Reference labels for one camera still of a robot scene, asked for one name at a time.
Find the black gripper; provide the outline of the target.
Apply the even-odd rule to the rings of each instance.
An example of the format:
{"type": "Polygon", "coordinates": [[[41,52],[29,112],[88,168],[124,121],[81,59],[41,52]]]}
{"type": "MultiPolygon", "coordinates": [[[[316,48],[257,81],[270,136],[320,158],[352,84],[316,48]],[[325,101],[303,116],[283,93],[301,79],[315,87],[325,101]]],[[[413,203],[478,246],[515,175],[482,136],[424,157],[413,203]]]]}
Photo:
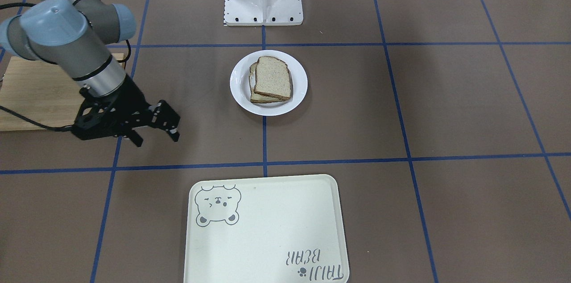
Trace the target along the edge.
{"type": "Polygon", "coordinates": [[[79,93],[84,97],[79,110],[80,137],[120,135],[141,147],[143,138],[133,129],[149,126],[163,130],[172,141],[179,141],[180,115],[165,100],[151,106],[129,76],[106,96],[93,96],[86,86],[79,93]]]}

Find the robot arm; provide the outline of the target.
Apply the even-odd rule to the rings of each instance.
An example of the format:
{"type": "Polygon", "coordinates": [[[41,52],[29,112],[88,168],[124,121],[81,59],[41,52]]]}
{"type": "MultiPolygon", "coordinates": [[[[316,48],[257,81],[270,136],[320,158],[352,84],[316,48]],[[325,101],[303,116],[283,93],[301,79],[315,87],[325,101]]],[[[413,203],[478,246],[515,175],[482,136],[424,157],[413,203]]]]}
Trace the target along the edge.
{"type": "Polygon", "coordinates": [[[69,126],[56,128],[81,140],[126,137],[137,147],[136,128],[161,129],[179,140],[180,116],[160,100],[145,100],[124,67],[108,49],[136,31],[133,13],[102,0],[40,0],[1,23],[1,46],[27,61],[59,65],[79,86],[83,102],[69,126]]]}

